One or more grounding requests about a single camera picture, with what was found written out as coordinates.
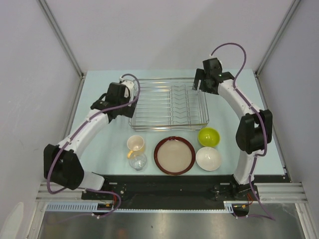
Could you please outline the yellow-green bowl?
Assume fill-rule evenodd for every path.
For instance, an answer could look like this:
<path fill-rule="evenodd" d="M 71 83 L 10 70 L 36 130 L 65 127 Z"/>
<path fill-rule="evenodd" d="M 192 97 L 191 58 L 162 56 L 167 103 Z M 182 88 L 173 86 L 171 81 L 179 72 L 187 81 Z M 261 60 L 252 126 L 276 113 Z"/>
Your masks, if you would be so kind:
<path fill-rule="evenodd" d="M 220 143 L 219 132 L 211 127 L 202 128 L 197 138 L 202 146 L 216 147 Z"/>

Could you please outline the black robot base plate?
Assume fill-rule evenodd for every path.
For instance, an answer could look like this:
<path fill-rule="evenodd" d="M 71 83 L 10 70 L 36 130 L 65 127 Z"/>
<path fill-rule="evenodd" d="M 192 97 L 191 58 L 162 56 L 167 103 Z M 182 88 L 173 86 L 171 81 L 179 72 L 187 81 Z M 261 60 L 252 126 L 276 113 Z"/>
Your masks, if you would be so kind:
<path fill-rule="evenodd" d="M 212 210 L 224 201 L 247 201 L 249 185 L 236 186 L 232 175 L 106 175 L 102 191 L 117 193 L 121 209 Z"/>

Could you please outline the white bowl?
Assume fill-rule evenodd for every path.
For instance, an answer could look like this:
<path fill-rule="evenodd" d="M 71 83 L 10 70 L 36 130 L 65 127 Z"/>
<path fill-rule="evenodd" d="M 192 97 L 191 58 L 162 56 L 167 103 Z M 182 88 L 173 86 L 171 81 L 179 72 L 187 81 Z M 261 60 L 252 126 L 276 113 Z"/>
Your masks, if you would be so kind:
<path fill-rule="evenodd" d="M 196 163 L 205 171 L 215 171 L 222 163 L 221 154 L 213 147 L 199 149 L 195 156 Z"/>

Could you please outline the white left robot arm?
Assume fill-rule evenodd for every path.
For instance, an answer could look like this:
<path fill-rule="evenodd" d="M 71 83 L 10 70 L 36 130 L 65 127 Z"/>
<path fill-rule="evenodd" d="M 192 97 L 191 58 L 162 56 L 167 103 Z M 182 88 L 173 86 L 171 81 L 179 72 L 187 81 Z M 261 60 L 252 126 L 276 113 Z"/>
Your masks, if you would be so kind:
<path fill-rule="evenodd" d="M 132 118 L 138 94 L 134 93 L 135 83 L 121 79 L 111 83 L 90 107 L 82 124 L 57 145 L 48 144 L 43 152 L 44 178 L 63 189 L 89 189 L 99 199 L 109 196 L 110 186 L 104 177 L 83 169 L 80 156 L 92 139 L 117 116 Z"/>

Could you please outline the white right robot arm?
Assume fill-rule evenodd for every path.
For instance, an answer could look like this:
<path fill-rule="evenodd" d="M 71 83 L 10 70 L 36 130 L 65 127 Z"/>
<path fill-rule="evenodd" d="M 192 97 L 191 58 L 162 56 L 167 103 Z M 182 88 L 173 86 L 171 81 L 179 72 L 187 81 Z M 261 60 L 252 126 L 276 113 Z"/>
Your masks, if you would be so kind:
<path fill-rule="evenodd" d="M 203 61 L 203 68 L 197 69 L 194 90 L 220 95 L 239 118 L 236 143 L 240 149 L 239 160 L 226 194 L 236 200 L 254 192 L 254 172 L 258 157 L 267 153 L 272 140 L 273 115 L 270 110 L 262 110 L 247 98 L 236 86 L 230 72 L 224 72 L 217 58 Z"/>

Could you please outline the dark red rimmed plate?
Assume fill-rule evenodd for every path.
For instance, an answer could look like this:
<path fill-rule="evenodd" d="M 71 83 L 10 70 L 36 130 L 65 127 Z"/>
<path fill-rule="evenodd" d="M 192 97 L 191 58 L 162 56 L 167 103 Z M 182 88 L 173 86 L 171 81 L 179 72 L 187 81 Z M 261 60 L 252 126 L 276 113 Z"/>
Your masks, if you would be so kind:
<path fill-rule="evenodd" d="M 156 145 L 154 161 L 161 172 L 171 176 L 181 175 L 193 167 L 195 150 L 185 138 L 169 136 Z"/>

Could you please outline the metal wire dish rack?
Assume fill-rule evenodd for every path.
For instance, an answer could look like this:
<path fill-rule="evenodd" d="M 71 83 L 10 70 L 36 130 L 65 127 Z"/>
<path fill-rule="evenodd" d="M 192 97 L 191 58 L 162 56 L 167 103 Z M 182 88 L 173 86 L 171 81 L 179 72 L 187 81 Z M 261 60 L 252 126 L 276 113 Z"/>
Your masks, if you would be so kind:
<path fill-rule="evenodd" d="M 193 78 L 140 79 L 140 95 L 129 125 L 135 131 L 200 130 L 209 123 L 204 92 Z"/>

